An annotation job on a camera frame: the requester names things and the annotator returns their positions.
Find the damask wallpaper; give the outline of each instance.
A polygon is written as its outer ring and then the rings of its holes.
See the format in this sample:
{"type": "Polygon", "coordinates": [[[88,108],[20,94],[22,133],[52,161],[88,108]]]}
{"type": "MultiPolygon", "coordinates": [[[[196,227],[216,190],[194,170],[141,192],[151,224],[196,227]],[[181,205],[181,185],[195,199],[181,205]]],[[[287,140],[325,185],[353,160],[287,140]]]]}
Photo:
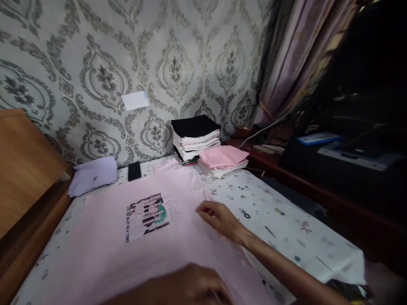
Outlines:
{"type": "Polygon", "coordinates": [[[170,120],[247,124],[274,0],[0,0],[0,107],[71,164],[170,153],[170,120]],[[122,94],[150,106],[126,111],[122,94]]]}

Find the stack of folded t-shirts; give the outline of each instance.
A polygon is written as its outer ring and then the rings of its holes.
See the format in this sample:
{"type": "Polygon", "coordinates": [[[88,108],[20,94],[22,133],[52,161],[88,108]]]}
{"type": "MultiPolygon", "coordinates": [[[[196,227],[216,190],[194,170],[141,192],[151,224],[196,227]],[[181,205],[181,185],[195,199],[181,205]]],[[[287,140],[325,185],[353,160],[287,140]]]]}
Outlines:
{"type": "Polygon", "coordinates": [[[183,165],[196,163],[199,153],[220,145],[220,126],[206,115],[172,120],[173,144],[183,165]]]}
{"type": "Polygon", "coordinates": [[[217,146],[201,152],[198,165],[207,176],[220,178],[235,169],[245,168],[248,155],[230,145],[217,146]]]}

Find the blue object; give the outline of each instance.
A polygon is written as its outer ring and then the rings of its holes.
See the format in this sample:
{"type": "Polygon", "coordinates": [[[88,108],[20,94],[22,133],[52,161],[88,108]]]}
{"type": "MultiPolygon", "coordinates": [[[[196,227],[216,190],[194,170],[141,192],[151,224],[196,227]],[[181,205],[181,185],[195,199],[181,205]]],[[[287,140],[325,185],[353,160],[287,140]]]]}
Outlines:
{"type": "Polygon", "coordinates": [[[338,136],[333,133],[324,132],[324,133],[315,133],[312,135],[298,137],[297,140],[300,141],[302,144],[309,146],[309,145],[316,145],[321,143],[329,143],[334,141],[339,141],[343,139],[343,136],[338,136]]]}

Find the t-shirt print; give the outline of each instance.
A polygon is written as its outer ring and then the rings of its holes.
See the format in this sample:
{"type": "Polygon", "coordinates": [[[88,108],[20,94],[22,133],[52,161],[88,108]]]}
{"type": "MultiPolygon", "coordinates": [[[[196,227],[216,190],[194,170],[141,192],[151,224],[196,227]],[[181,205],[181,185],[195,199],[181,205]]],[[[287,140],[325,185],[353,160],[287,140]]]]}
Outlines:
{"type": "Polygon", "coordinates": [[[175,207],[168,196],[154,194],[127,206],[126,239],[128,243],[148,233],[178,223],[175,207]]]}

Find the lavender cloth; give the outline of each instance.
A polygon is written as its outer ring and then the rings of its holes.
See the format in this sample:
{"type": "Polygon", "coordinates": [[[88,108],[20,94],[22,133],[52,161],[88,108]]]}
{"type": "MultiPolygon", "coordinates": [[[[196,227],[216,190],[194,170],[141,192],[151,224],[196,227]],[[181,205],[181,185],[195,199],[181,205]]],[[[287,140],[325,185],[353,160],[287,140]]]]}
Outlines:
{"type": "Polygon", "coordinates": [[[99,186],[117,180],[117,162],[113,156],[96,159],[74,167],[77,170],[69,186],[69,197],[81,196],[99,186]]]}

